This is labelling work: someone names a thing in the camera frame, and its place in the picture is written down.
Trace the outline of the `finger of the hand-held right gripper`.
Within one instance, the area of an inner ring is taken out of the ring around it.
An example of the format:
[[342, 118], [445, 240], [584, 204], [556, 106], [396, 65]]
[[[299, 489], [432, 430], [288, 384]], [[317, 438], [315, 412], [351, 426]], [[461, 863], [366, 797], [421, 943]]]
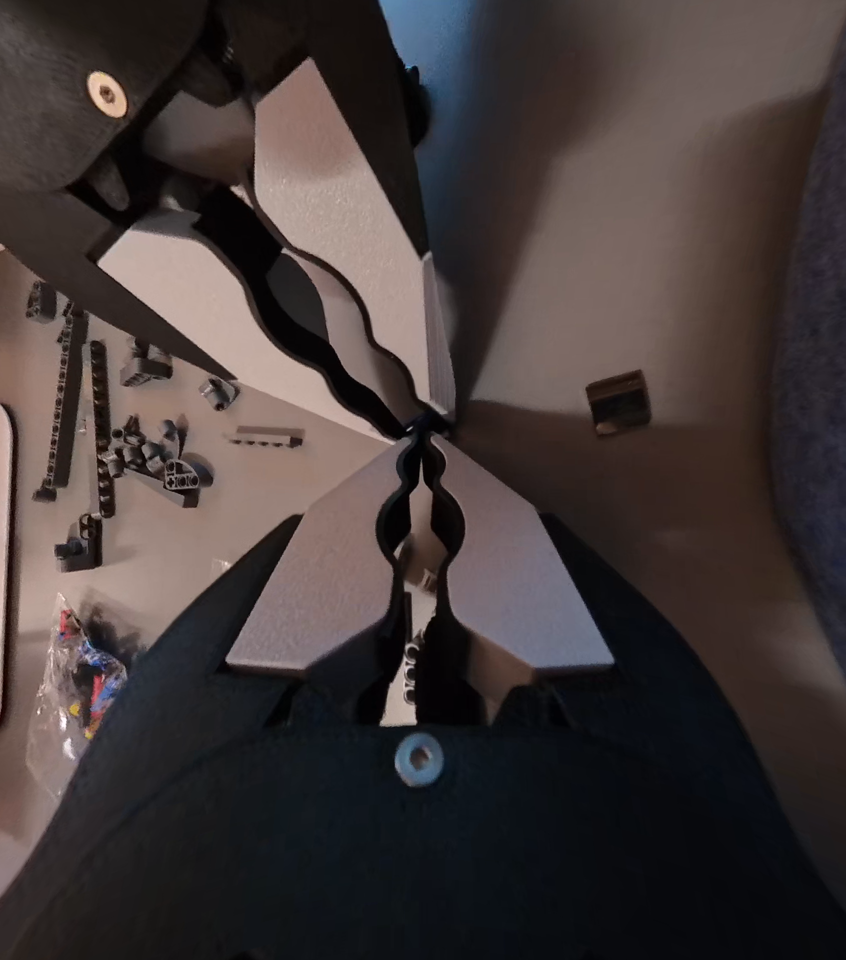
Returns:
[[345, 372], [400, 420], [452, 421], [441, 282], [419, 253], [311, 57], [254, 104], [253, 193], [320, 294]]
[[387, 422], [387, 407], [357, 411], [355, 400], [334, 395], [328, 373], [273, 342], [246, 284], [197, 231], [197, 222], [194, 211], [159, 209], [122, 234], [97, 266], [240, 386], [365, 436], [402, 438], [406, 429]]

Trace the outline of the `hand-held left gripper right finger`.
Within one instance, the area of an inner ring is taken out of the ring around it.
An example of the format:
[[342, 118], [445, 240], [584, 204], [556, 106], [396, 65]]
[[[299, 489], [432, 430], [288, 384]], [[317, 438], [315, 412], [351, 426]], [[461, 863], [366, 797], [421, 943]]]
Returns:
[[514, 689], [615, 665], [537, 509], [447, 438], [427, 438], [446, 550], [427, 627], [427, 722], [481, 724]]

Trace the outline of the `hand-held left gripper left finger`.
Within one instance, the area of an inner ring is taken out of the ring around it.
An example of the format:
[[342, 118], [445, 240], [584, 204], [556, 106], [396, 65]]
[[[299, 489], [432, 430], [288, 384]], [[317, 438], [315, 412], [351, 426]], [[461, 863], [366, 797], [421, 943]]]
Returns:
[[350, 721], [380, 721], [410, 633], [397, 553], [420, 442], [398, 440], [302, 515], [226, 666], [309, 685]]

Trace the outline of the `long dark grey lego plate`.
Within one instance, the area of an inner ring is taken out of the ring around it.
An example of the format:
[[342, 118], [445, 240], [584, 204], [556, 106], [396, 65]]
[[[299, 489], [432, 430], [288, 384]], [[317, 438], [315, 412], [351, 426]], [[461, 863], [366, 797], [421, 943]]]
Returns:
[[88, 433], [92, 447], [93, 499], [92, 513], [101, 520], [111, 520], [116, 513], [115, 479], [106, 456], [110, 453], [111, 415], [109, 374], [105, 343], [91, 340], [86, 345]]

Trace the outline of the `grey studded lego plate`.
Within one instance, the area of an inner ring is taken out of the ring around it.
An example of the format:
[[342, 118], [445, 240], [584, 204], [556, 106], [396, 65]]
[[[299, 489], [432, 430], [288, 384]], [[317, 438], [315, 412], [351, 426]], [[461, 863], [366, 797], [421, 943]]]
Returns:
[[296, 450], [303, 446], [305, 431], [299, 428], [237, 426], [222, 433], [226, 443], [236, 447]]

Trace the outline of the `pile of dark grey pieces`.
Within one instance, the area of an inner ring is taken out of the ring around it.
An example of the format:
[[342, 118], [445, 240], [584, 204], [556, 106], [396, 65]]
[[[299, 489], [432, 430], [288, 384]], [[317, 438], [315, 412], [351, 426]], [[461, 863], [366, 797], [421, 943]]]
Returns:
[[[69, 302], [69, 300], [64, 301], [60, 294], [57, 293], [57, 295], [58, 315], [56, 320], [60, 320], [62, 325], [56, 342], [64, 326], [63, 313]], [[77, 432], [73, 450], [75, 450], [78, 436], [85, 436], [89, 444], [91, 497], [88, 510], [81, 513], [79, 518], [70, 526], [67, 537], [54, 546], [54, 561], [57, 569], [62, 573], [96, 570], [104, 562], [104, 523], [108, 519], [100, 519], [92, 512], [94, 496], [92, 446], [87, 424], [90, 403], [86, 389], [88, 375], [85, 372], [85, 351], [91, 340], [94, 339], [90, 338], [89, 316], [89, 330], [84, 346], [83, 380], [77, 415]], [[106, 456], [106, 460], [108, 461], [109, 471], [115, 479], [115, 494], [117, 480], [130, 476], [141, 481], [144, 486], [156, 493], [167, 497], [170, 502], [181, 508], [196, 508], [199, 505], [202, 490], [212, 484], [213, 477], [208, 467], [187, 462], [184, 459], [186, 427], [178, 420], [164, 420], [160, 424], [158, 437], [151, 439], [144, 433], [137, 415], [130, 415], [123, 425], [115, 426], [111, 414], [110, 403], [112, 439], [110, 453]], [[74, 451], [72, 451], [71, 468], [73, 468], [73, 463]]]

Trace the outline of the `long dark grey holed beam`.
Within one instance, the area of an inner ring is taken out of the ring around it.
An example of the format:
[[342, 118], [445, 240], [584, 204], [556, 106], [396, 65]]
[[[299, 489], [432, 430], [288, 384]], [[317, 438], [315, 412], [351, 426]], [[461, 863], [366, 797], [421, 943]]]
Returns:
[[32, 495], [33, 501], [39, 503], [55, 502], [58, 491], [68, 487], [78, 432], [89, 316], [80, 306], [69, 300], [63, 317], [64, 325], [57, 339], [60, 345], [59, 375], [45, 475]]

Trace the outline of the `zip bag of multicoloured parts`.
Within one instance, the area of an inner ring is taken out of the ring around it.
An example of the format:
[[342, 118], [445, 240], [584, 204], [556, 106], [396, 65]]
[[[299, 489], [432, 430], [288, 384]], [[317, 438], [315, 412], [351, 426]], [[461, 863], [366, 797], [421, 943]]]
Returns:
[[57, 592], [30, 716], [26, 761], [48, 774], [82, 758], [145, 647], [141, 630], [111, 598]]

